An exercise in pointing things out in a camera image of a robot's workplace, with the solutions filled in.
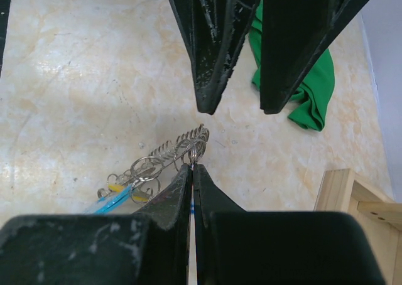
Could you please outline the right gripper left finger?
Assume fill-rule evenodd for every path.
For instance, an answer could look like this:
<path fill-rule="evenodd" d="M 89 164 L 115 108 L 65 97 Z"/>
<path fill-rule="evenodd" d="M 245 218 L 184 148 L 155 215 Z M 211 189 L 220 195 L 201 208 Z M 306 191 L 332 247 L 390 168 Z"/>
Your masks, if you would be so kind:
<path fill-rule="evenodd" d="M 192 170 L 128 215 L 20 215 L 1 228 L 2 284 L 187 284 Z"/>

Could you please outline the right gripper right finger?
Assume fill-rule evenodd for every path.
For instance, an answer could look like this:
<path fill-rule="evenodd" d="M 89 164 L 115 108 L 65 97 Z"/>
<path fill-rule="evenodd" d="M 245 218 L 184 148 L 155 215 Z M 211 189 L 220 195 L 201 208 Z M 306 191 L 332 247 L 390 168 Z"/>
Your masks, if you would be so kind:
<path fill-rule="evenodd" d="M 249 212 L 193 169 L 199 284 L 384 284 L 362 227 L 342 212 Z"/>

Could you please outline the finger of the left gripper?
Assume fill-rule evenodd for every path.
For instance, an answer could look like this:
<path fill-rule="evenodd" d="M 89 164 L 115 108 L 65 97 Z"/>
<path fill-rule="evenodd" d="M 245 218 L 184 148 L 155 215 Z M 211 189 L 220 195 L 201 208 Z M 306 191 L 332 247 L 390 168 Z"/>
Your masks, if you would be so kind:
<path fill-rule="evenodd" d="M 264 0 L 260 105 L 279 113 L 322 53 L 370 0 Z"/>
<path fill-rule="evenodd" d="M 261 0 L 169 0 L 189 55 L 197 109 L 214 114 Z"/>

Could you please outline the yellow key tag with key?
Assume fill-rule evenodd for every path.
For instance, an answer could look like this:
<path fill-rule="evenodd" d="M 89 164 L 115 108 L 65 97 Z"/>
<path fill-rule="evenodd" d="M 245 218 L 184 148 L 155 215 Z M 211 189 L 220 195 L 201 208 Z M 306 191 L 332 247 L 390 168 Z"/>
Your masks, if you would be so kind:
<path fill-rule="evenodd" d="M 108 185 L 112 195 L 118 200 L 132 199 L 136 203 L 146 203 L 151 198 L 151 194 L 141 191 L 138 187 L 123 186 L 118 184 Z"/>

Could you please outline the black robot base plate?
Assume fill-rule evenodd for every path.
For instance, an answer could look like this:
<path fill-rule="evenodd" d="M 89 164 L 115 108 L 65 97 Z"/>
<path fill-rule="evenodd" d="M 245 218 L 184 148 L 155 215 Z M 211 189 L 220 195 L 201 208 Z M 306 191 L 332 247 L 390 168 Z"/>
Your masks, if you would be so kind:
<path fill-rule="evenodd" d="M 10 13 L 11 0 L 0 0 L 0 71 L 3 67 L 4 48 L 6 45 L 6 35 L 8 19 Z"/>

